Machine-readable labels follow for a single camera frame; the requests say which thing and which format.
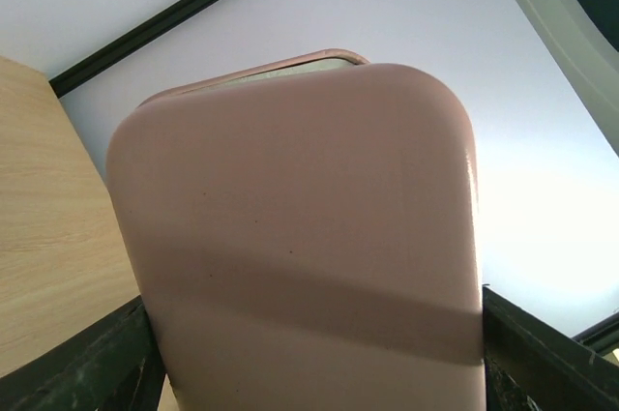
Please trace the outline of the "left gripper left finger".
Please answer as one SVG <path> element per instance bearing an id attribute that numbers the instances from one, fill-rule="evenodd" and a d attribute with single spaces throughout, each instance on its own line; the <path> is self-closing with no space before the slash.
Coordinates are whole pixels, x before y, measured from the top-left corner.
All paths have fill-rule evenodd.
<path id="1" fill-rule="evenodd" d="M 136 297 L 1 378 L 3 410 L 156 410 L 165 367 Z"/>

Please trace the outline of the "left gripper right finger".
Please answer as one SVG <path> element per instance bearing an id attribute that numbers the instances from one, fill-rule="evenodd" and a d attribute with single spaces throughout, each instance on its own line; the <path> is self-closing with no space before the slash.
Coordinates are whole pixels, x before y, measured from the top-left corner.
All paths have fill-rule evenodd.
<path id="1" fill-rule="evenodd" d="M 483 289 L 489 410 L 616 410 L 618 367 Z"/>

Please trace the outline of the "pink glasses case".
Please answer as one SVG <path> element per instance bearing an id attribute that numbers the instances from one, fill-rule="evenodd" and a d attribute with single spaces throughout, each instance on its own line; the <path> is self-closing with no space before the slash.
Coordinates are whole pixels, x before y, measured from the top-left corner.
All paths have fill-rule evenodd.
<path id="1" fill-rule="evenodd" d="M 428 73 L 310 59 L 158 94 L 106 183 L 183 410 L 482 410 L 476 161 Z"/>

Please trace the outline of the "right black frame post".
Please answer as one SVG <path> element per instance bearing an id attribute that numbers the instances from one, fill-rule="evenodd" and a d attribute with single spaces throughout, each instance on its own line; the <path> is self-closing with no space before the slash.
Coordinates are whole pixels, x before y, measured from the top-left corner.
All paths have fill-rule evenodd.
<path id="1" fill-rule="evenodd" d="M 53 77 L 49 84 L 62 98 L 220 0 L 179 0 L 87 58 Z"/>

